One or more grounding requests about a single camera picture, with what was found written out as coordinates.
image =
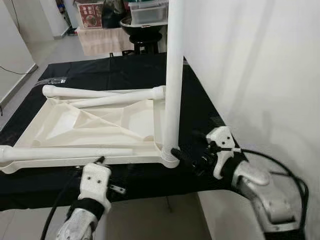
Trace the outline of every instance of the gray floor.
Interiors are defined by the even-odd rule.
[[[3,109],[0,130],[32,89],[48,64],[106,58],[109,55],[84,56],[77,37],[28,45],[39,69],[31,75]],[[96,231],[97,240],[209,240],[197,194],[170,196],[169,211],[165,197],[136,199],[112,204],[107,218]],[[55,239],[68,207],[59,207],[53,217],[47,239]],[[50,209],[7,210],[0,212],[1,240],[39,239]]]

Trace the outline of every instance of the red box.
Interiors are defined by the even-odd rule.
[[[78,4],[83,28],[102,28],[103,3]]]

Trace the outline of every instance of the white tray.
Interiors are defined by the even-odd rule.
[[[111,91],[128,93],[138,90]],[[15,147],[125,148],[133,156],[107,157],[107,165],[162,163],[162,127],[165,100],[133,104],[75,108],[68,103],[83,99],[48,98]],[[0,165],[11,174],[21,168],[82,166],[96,158],[63,158],[14,161]]]

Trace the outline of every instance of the white vertical pole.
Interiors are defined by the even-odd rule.
[[[179,160],[171,154],[178,147],[183,72],[184,1],[169,0],[166,58],[165,126],[161,156],[167,168]]]

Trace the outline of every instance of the beige cloth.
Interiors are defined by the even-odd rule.
[[[133,50],[134,44],[122,28],[80,28],[78,33],[84,55],[94,56]]]

